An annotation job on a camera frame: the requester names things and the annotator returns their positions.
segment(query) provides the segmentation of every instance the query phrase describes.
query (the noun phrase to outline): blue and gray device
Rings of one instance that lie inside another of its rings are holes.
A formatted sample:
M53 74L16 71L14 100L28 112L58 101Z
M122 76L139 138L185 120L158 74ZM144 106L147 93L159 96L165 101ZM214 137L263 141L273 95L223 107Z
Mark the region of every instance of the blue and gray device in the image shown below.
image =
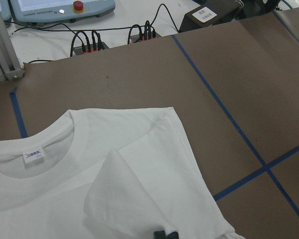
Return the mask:
M0 13L4 21L8 21L11 19L8 0L0 0Z
M24 23L75 22L114 10L114 0L10 0L16 21Z

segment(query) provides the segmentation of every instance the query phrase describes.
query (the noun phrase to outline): metal frame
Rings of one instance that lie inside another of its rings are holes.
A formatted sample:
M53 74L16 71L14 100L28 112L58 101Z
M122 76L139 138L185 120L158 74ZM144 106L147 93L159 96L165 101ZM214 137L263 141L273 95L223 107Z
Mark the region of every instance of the metal frame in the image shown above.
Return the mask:
M23 77L23 69L16 57L0 13L0 81Z

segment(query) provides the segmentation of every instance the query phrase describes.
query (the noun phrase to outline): shirt label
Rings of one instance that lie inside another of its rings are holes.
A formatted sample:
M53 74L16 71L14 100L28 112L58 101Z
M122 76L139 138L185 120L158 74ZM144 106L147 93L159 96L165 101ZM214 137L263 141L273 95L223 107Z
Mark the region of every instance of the shirt label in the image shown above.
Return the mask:
M44 158L44 152L43 152L42 147L37 148L33 151L23 152L23 160L24 160L25 164L42 159L42 158Z
M209 21L210 19L214 18L215 16L217 16L216 13L214 13L212 10L210 10L208 7L203 7L202 9L200 9L197 12L194 12L193 17L195 17L196 19L198 19L199 21L205 23L207 21Z

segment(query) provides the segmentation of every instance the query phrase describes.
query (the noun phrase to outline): white t-shirt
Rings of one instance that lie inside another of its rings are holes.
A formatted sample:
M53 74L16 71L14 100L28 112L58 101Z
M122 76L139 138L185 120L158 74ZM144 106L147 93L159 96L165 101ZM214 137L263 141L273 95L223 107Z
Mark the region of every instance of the white t-shirt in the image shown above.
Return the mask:
M31 152L44 155L25 163ZM32 137L0 141L0 239L151 239L160 230L242 238L173 108L67 111Z

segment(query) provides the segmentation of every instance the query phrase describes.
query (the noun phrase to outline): red button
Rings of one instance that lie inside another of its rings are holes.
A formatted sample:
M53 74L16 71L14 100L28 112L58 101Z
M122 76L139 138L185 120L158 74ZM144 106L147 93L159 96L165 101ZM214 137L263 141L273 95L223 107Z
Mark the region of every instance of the red button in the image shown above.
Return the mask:
M76 11L82 11L83 10L83 3L81 1L75 1L73 2L74 10Z

